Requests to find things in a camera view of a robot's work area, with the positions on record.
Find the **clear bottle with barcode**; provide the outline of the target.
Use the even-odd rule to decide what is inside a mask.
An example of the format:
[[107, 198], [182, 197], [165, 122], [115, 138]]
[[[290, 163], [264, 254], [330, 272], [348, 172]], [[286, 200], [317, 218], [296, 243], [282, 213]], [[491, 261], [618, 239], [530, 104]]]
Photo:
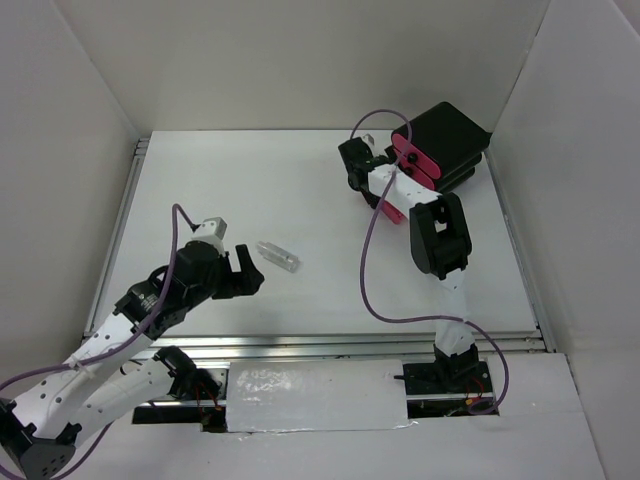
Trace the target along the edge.
[[259, 241], [256, 248], [265, 260], [290, 273], [294, 273], [300, 266], [300, 260], [296, 255], [273, 243]]

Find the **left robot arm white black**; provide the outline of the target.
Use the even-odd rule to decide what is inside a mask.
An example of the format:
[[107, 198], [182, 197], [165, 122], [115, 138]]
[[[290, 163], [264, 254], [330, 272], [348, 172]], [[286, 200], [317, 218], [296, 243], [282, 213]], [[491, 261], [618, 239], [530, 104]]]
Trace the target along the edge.
[[190, 241], [172, 266], [132, 285], [101, 327], [67, 361], [30, 390], [1, 402], [1, 446], [23, 479], [61, 479], [76, 449], [96, 432], [159, 397], [215, 401], [220, 384], [179, 347], [157, 350], [129, 373], [120, 368], [207, 300], [251, 296], [264, 281], [249, 249], [229, 255]]

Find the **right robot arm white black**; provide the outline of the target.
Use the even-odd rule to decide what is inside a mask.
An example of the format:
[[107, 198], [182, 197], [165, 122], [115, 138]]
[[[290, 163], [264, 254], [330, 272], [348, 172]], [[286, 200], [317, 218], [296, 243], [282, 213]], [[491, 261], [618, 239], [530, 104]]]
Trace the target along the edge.
[[460, 289], [468, 266], [472, 243], [461, 200], [454, 193], [437, 193], [420, 185], [402, 172], [388, 157], [375, 156], [361, 137], [338, 146], [350, 188], [362, 194], [374, 209], [360, 259], [359, 282], [365, 308], [376, 319], [388, 324], [433, 322], [436, 325], [435, 361], [431, 372], [401, 378], [411, 386], [435, 384], [446, 391], [457, 391], [476, 374], [478, 348], [469, 321], [451, 314], [430, 314], [390, 318], [375, 311], [366, 291], [365, 268], [373, 228], [386, 206], [392, 207], [409, 223], [410, 254], [414, 265], [426, 275], [444, 283], [451, 292]]

